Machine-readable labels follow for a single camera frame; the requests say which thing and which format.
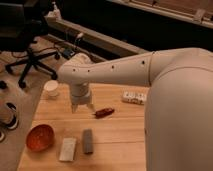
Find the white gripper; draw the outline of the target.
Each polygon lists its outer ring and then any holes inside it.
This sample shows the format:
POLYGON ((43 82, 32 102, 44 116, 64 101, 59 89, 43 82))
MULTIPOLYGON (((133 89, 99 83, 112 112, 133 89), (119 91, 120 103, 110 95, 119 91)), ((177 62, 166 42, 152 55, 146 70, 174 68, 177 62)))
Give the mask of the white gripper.
POLYGON ((72 113, 75 113, 78 105, 86 105, 91 111, 95 111, 92 102, 92 94, 88 83, 83 84, 71 84, 70 99, 72 113))

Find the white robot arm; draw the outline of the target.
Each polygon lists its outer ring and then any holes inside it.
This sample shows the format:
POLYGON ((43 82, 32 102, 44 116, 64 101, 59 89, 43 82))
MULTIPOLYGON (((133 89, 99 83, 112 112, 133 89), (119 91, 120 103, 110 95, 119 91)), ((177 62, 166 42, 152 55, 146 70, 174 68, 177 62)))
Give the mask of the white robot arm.
POLYGON ((91 101, 91 83, 147 87, 147 171, 213 171, 213 52, 170 49, 101 63, 78 53, 58 76, 73 107, 91 101))

